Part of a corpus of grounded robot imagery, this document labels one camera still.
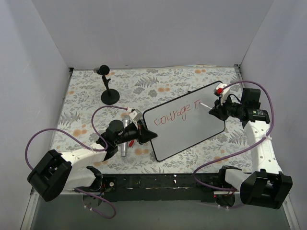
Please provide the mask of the white whiteboard black frame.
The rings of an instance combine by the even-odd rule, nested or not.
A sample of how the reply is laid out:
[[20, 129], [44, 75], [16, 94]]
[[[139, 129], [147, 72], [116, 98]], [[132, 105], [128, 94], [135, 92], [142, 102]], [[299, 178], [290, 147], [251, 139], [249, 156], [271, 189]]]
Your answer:
[[158, 137], [151, 140], [157, 161], [163, 161], [193, 147], [225, 129], [225, 122], [209, 114], [218, 98], [214, 93], [220, 81], [216, 81], [180, 97], [143, 112], [148, 130]]

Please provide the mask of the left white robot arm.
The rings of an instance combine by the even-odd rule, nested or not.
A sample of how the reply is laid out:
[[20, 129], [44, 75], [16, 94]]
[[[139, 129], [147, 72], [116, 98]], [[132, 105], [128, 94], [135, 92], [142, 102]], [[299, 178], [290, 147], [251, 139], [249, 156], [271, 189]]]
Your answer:
[[93, 164], [113, 157], [118, 146], [132, 140], [144, 144], [158, 135], [148, 130], [142, 120], [124, 127], [113, 120], [106, 131], [91, 146], [70, 152], [49, 150], [27, 177], [28, 183], [45, 201], [55, 199], [62, 191], [83, 189], [98, 192], [103, 186], [103, 174]]

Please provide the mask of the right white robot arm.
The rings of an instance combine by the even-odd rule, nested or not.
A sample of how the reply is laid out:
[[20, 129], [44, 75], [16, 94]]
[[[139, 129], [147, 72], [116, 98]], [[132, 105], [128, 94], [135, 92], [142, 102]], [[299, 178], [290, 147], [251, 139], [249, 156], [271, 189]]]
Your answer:
[[219, 97], [209, 113], [223, 121], [237, 118], [251, 146], [252, 172], [245, 174], [239, 168], [223, 166], [218, 172], [217, 184], [222, 190], [231, 187], [239, 191], [243, 204], [279, 209], [286, 199], [293, 182], [284, 175], [275, 157], [271, 137], [270, 118], [260, 109], [260, 90], [244, 88], [239, 103], [231, 100], [223, 84], [215, 89]]

